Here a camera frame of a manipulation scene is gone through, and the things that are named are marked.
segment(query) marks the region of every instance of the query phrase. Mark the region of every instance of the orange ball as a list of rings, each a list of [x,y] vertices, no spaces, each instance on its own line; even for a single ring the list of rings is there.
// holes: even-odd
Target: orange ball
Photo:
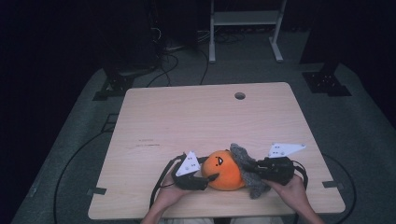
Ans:
[[[201,172],[206,178],[219,174],[214,181],[209,182],[209,186],[214,189],[235,190],[245,186],[239,167],[229,150],[215,151],[210,154],[202,164]]]

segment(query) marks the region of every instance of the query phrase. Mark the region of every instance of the round cable hole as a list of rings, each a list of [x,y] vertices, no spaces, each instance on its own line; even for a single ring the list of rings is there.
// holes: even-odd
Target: round cable hole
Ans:
[[[245,99],[245,97],[246,97],[246,95],[244,94],[244,93],[242,93],[242,92],[237,92],[235,95],[235,98],[236,99],[238,99],[238,100],[243,100],[243,99]]]

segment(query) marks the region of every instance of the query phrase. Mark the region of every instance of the white triangular marker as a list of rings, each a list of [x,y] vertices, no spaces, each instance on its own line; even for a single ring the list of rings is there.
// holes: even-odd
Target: white triangular marker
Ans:
[[[304,144],[284,144],[284,143],[273,143],[268,154],[269,158],[287,157],[291,153],[303,150],[306,148]]]
[[[187,175],[192,172],[199,171],[201,166],[199,165],[198,159],[193,151],[190,151],[186,159],[181,163],[180,167],[176,172],[176,176]]]

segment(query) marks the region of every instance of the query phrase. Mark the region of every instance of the wooden table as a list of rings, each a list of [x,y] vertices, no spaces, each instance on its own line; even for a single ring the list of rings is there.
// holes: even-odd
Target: wooden table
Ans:
[[[245,99],[235,94],[242,92]],[[290,156],[306,168],[307,195],[317,213],[345,204],[287,83],[131,89],[126,95],[89,210],[92,219],[142,218],[165,165],[194,150],[197,157],[236,143],[263,160],[271,144],[306,144]],[[251,217],[293,213],[273,190],[251,200],[248,189],[207,188],[184,197],[164,217]]]

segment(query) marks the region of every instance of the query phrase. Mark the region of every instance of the gray cloth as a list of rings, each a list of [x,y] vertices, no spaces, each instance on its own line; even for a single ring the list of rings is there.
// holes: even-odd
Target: gray cloth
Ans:
[[[242,179],[244,179],[246,186],[250,189],[250,198],[259,198],[262,193],[268,191],[270,187],[264,184],[257,174],[247,172],[244,169],[244,165],[250,165],[256,160],[249,157],[247,150],[238,146],[236,143],[231,144],[230,150],[233,153],[233,159],[236,164],[238,164],[239,170],[241,171]]]

